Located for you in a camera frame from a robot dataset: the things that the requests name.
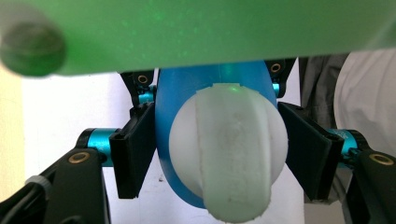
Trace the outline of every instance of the blue anodized part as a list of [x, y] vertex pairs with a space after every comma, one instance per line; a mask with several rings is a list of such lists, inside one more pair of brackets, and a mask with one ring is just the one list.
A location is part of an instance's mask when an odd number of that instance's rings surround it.
[[103, 167], [113, 167], [113, 160], [111, 160], [111, 148], [108, 138], [117, 129], [95, 129], [91, 133], [90, 140], [88, 140], [88, 147], [95, 148], [106, 155], [107, 160], [102, 163]]
[[350, 158], [351, 156], [349, 151], [352, 148], [354, 149], [358, 148], [358, 144], [356, 143], [356, 139], [353, 137], [352, 133], [350, 133], [348, 130], [342, 130], [342, 129], [329, 129], [327, 131], [329, 133], [334, 133], [344, 138], [344, 145], [341, 154], [344, 158]]
[[273, 83], [276, 98], [279, 96], [279, 84]]
[[154, 87], [154, 85], [149, 86], [149, 91], [139, 95], [140, 104], [154, 102]]

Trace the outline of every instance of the transparent green surface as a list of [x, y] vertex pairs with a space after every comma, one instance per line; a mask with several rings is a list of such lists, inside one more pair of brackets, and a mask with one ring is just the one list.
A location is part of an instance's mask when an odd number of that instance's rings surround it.
[[396, 46], [395, 0], [0, 0], [19, 2], [63, 32], [61, 74]]

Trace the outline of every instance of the blue inflatable object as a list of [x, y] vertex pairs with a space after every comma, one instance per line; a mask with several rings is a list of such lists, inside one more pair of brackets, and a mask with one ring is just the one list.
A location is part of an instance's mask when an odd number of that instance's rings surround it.
[[161, 166], [178, 197], [200, 208], [205, 208], [202, 198], [192, 193], [180, 181], [172, 165], [169, 133], [175, 116], [184, 103], [198, 90], [211, 87], [213, 83], [239, 83], [258, 91], [276, 106], [276, 95], [264, 61], [168, 68], [161, 71], [155, 106], [157, 148]]

